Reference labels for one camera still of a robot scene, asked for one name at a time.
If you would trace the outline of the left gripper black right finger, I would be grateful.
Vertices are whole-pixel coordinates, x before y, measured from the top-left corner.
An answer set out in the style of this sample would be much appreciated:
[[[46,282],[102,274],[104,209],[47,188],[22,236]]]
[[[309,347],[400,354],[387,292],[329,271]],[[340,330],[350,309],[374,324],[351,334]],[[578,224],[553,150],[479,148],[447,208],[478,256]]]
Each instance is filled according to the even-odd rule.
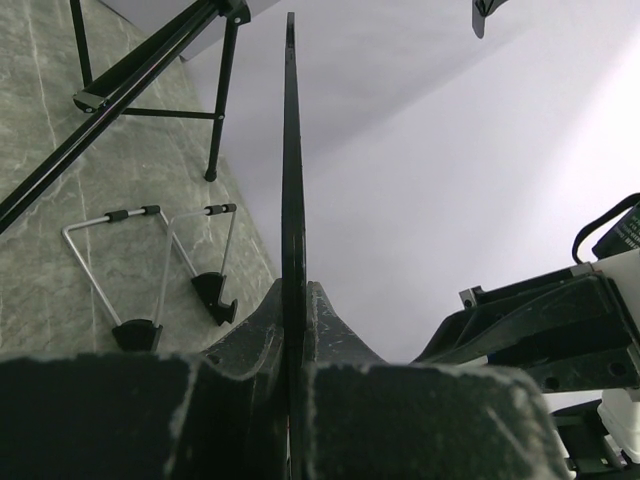
[[[535,382],[492,366],[384,363],[307,288],[306,479],[565,479]]]

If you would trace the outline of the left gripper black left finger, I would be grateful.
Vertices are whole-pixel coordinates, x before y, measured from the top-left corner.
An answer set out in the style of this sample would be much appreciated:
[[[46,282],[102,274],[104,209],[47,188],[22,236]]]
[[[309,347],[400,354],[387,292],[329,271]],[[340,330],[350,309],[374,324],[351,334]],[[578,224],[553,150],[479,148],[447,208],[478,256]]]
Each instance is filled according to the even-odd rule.
[[[1,359],[5,479],[283,479],[281,287],[202,353]]]

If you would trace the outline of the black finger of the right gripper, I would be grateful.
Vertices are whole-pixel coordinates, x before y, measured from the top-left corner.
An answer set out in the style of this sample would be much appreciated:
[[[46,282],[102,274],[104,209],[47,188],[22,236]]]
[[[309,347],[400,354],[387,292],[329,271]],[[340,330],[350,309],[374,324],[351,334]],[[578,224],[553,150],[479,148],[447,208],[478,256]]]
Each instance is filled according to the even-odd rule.
[[[462,365],[480,358],[524,371],[545,393],[639,385],[639,331],[617,283],[602,273],[458,311],[416,360]]]

